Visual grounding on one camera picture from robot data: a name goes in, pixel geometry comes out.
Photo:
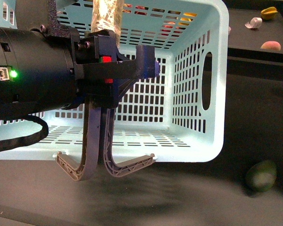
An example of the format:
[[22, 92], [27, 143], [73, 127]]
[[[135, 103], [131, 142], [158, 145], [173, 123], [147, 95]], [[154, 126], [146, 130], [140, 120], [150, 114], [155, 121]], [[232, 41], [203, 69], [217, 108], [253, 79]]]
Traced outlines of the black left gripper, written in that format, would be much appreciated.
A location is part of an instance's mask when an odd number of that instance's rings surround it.
[[69, 33], [78, 90], [90, 96], [96, 107], [117, 108], [138, 80], [159, 76], [153, 46], [137, 45], [135, 59], [130, 60], [119, 52], [112, 30], [92, 32], [83, 39], [75, 28]]

